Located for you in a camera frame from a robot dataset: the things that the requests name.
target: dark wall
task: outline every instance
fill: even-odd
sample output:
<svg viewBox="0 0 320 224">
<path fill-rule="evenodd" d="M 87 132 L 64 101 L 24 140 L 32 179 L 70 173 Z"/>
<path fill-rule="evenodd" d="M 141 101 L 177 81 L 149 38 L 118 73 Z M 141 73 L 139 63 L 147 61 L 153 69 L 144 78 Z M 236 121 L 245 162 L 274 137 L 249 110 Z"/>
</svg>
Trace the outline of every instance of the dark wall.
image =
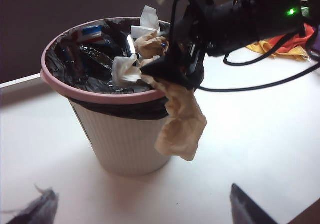
<svg viewBox="0 0 320 224">
<path fill-rule="evenodd" d="M 215 0 L 222 3 L 227 0 Z M 139 17 L 145 5 L 168 21 L 171 3 L 154 0 L 0 0 L 0 83 L 39 73 L 43 49 L 74 26 L 111 17 Z"/>
</svg>

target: crumpled tissue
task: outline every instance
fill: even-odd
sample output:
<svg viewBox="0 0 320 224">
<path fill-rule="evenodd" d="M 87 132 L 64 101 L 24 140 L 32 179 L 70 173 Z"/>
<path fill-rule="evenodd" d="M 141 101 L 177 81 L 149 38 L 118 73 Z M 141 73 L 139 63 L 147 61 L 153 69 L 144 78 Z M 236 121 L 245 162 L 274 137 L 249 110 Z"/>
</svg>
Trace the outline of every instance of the crumpled tissue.
<svg viewBox="0 0 320 224">
<path fill-rule="evenodd" d="M 137 55 L 131 57 L 117 56 L 113 60 L 112 82 L 122 88 L 130 86 L 141 79 L 140 67 L 133 64 L 137 61 Z"/>
<path fill-rule="evenodd" d="M 160 22 L 157 16 L 157 10 L 146 5 L 141 15 L 140 25 L 141 26 L 131 26 L 132 38 L 138 39 L 154 31 L 159 33 Z"/>
<path fill-rule="evenodd" d="M 151 59 L 154 56 L 162 56 L 168 48 L 167 39 L 158 36 L 157 31 L 141 36 L 134 42 L 136 51 L 144 58 Z"/>
<path fill-rule="evenodd" d="M 169 100 L 165 104 L 169 117 L 159 133 L 155 149 L 163 155 L 180 156 L 186 161 L 192 161 L 207 125 L 194 90 L 187 90 L 184 86 L 165 80 L 155 81 L 147 75 L 141 77 L 154 89 L 164 92 Z"/>
</svg>

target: black cable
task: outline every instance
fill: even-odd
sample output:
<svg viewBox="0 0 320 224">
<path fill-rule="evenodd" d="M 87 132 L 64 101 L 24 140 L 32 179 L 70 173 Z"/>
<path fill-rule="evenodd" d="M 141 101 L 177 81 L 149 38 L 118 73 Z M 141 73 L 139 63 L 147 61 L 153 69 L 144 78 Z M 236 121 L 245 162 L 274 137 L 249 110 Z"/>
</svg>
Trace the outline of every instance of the black cable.
<svg viewBox="0 0 320 224">
<path fill-rule="evenodd" d="M 210 88 L 206 88 L 203 86 L 199 86 L 197 89 L 202 90 L 202 91 L 206 91 L 206 92 L 212 92 L 212 93 L 232 93 L 232 92 L 245 92 L 245 91 L 253 91 L 253 90 L 259 90 L 259 89 L 271 88 L 271 87 L 275 87 L 275 86 L 278 86 L 281 84 L 285 84 L 285 83 L 294 81 L 294 80 L 301 78 L 309 73 L 312 73 L 313 71 L 315 71 L 319 68 L 320 68 L 320 62 L 318 62 L 316 65 L 304 70 L 303 72 L 300 72 L 300 73 L 293 75 L 289 78 L 279 80 L 276 82 L 272 82 L 269 84 L 264 84 L 264 85 L 257 85 L 257 86 L 244 87 L 244 88 L 231 88 L 231 89 L 210 89 Z"/>
<path fill-rule="evenodd" d="M 169 41 L 170 43 L 174 43 L 174 28 L 176 22 L 176 11 L 177 11 L 177 4 L 179 0 L 174 0 L 172 5 L 172 12 L 171 12 L 171 24 L 170 24 L 170 33 L 169 33 Z"/>
<path fill-rule="evenodd" d="M 226 54 L 224 56 L 223 62 L 224 62 L 224 64 L 226 64 L 228 66 L 233 66 L 233 67 L 243 67 L 243 66 L 247 66 L 247 65 L 251 65 L 251 64 L 257 63 L 257 62 L 259 62 L 259 61 L 261 61 L 263 59 L 266 59 L 267 57 L 271 56 L 280 47 L 282 47 L 287 41 L 289 41 L 291 38 L 293 38 L 296 34 L 297 34 L 297 32 L 293 32 L 293 33 L 289 33 L 289 34 L 285 35 L 268 52 L 266 52 L 265 54 L 259 56 L 258 58 L 254 59 L 254 60 L 243 62 L 243 63 L 229 62 L 227 60 L 227 58 L 229 57 L 230 53 L 228 53 L 228 54 Z"/>
<path fill-rule="evenodd" d="M 213 92 L 213 93 L 231 93 L 231 92 L 253 91 L 253 90 L 271 88 L 271 87 L 275 87 L 275 86 L 278 86 L 278 85 L 281 85 L 281 84 L 285 84 L 285 83 L 294 81 L 294 80 L 296 80 L 298 78 L 301 78 L 301 77 L 303 77 L 303 76 L 305 76 L 305 75 L 307 75 L 309 73 L 312 73 L 313 71 L 315 71 L 315 70 L 320 68 L 320 54 L 319 54 L 319 52 L 315 52 L 315 50 L 312 49 L 312 45 L 313 45 L 314 41 L 316 40 L 316 38 L 318 36 L 318 33 L 319 33 L 319 26 L 317 25 L 317 27 L 315 28 L 314 33 L 312 34 L 312 36 L 308 39 L 308 41 L 305 44 L 305 48 L 306 48 L 306 51 L 307 51 L 309 57 L 311 59 L 317 61 L 317 64 L 315 64 L 314 66 L 312 66 L 312 67 L 310 67 L 310 68 L 308 68 L 308 69 L 306 69 L 306 70 L 304 70 L 304 71 L 302 71 L 302 72 L 300 72 L 300 73 L 298 73 L 296 75 L 293 75 L 293 76 L 288 77 L 286 79 L 279 80 L 279 81 L 276 81 L 276 82 L 272 82 L 272 83 L 269 83 L 269 84 L 257 85 L 257 86 L 252 86 L 252 87 L 230 88 L 230 89 L 212 89 L 212 88 L 206 88 L 206 87 L 203 87 L 203 86 L 199 86 L 197 89 L 203 90 L 203 91 L 206 91 L 206 92 Z"/>
</svg>

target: table surface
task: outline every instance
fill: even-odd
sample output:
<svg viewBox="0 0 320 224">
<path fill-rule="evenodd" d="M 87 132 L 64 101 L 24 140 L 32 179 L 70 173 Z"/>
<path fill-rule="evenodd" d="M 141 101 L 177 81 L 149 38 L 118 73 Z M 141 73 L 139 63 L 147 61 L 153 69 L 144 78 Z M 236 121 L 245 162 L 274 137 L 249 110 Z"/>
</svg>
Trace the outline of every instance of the table surface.
<svg viewBox="0 0 320 224">
<path fill-rule="evenodd" d="M 231 61 L 258 54 L 241 49 Z M 203 86 L 261 85 L 311 64 L 266 59 L 229 67 L 206 57 Z M 52 187 L 56 224 L 231 224 L 240 186 L 279 224 L 320 197 L 320 75 L 239 93 L 198 90 L 208 125 L 194 161 L 173 157 L 159 171 L 125 177 L 99 165 L 69 102 L 39 80 L 1 89 L 1 210 L 21 210 Z M 6 223 L 12 214 L 2 214 Z"/>
</svg>

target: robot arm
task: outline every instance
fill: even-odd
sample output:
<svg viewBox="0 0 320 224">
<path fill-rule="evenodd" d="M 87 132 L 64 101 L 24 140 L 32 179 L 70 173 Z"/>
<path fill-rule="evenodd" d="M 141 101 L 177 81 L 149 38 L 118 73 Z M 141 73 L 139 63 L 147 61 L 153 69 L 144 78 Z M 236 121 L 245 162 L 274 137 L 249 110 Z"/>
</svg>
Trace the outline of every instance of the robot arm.
<svg viewBox="0 0 320 224">
<path fill-rule="evenodd" d="M 320 24 L 320 0 L 231 0 L 222 5 L 188 0 L 183 18 L 175 22 L 178 1 L 173 3 L 167 55 L 141 71 L 188 89 L 199 88 L 203 81 L 206 53 L 227 57 L 259 40 L 283 34 L 289 34 L 287 39 L 297 33 L 303 36 L 304 23 Z M 309 16 L 303 16 L 302 5 L 308 6 Z"/>
</svg>

